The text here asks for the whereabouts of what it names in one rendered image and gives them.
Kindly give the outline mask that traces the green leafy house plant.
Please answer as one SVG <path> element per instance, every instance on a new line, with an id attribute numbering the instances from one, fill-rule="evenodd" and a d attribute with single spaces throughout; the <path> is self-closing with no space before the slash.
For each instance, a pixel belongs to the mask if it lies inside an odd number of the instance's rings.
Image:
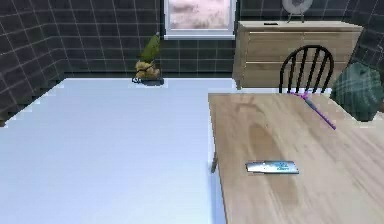
<path id="1" fill-rule="evenodd" d="M 156 32 L 149 40 L 135 64 L 136 74 L 132 78 L 135 84 L 161 86 L 164 79 L 155 65 L 155 58 L 160 53 L 160 33 Z"/>

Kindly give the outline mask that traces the light wooden chest of drawers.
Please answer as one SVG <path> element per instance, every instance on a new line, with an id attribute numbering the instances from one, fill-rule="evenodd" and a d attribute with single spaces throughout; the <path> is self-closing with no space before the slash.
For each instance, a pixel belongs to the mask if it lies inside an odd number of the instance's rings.
<path id="1" fill-rule="evenodd" d="M 277 26 L 265 26 L 276 22 Z M 241 21 L 232 77 L 241 88 L 276 88 L 286 57 L 299 47 L 321 45 L 333 55 L 331 83 L 348 64 L 363 28 L 342 21 Z"/>

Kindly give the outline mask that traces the white framed window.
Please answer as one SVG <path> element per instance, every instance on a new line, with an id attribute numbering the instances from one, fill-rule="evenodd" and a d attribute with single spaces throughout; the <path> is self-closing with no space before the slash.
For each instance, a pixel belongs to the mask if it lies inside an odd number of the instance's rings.
<path id="1" fill-rule="evenodd" d="M 164 0 L 165 40 L 234 40 L 237 0 Z"/>

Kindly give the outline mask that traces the light wooden table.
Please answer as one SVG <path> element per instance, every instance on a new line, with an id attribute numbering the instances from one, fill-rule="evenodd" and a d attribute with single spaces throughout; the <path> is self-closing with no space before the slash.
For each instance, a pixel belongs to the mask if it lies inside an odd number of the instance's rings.
<path id="1" fill-rule="evenodd" d="M 384 114 L 359 122 L 325 95 L 208 96 L 226 224 L 384 224 Z M 293 161 L 298 174 L 246 170 Z"/>

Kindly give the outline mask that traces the black spindle-back chair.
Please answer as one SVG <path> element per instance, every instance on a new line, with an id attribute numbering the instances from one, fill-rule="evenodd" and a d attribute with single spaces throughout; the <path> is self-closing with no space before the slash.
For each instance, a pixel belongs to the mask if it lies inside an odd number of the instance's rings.
<path id="1" fill-rule="evenodd" d="M 321 45 L 305 45 L 291 52 L 279 71 L 279 92 L 298 93 L 301 88 L 324 93 L 335 70 L 332 53 Z"/>

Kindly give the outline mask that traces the purple thin stick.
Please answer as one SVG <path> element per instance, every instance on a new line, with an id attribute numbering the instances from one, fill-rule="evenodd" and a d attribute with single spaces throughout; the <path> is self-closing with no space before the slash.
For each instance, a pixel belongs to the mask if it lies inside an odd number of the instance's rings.
<path id="1" fill-rule="evenodd" d="M 308 92 L 304 93 L 295 93 L 288 92 L 291 95 L 295 95 L 304 100 L 304 102 L 316 112 L 333 130 L 336 130 L 336 126 L 315 106 L 315 104 L 308 98 Z"/>

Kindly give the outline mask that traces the grey round desk fan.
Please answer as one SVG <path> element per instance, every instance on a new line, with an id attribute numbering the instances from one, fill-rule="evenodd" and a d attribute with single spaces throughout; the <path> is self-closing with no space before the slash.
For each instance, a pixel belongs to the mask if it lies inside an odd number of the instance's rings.
<path id="1" fill-rule="evenodd" d="M 313 0 L 282 0 L 283 9 L 288 13 L 287 22 L 293 17 L 299 17 L 304 22 L 304 13 L 312 6 Z"/>

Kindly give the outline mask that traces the green plaid cushion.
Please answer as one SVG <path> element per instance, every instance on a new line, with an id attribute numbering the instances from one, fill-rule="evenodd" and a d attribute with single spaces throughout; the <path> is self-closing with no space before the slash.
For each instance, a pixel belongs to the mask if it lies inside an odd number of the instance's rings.
<path id="1" fill-rule="evenodd" d="M 352 63 L 334 82 L 330 98 L 355 120 L 372 121 L 384 103 L 381 74 L 360 62 Z"/>

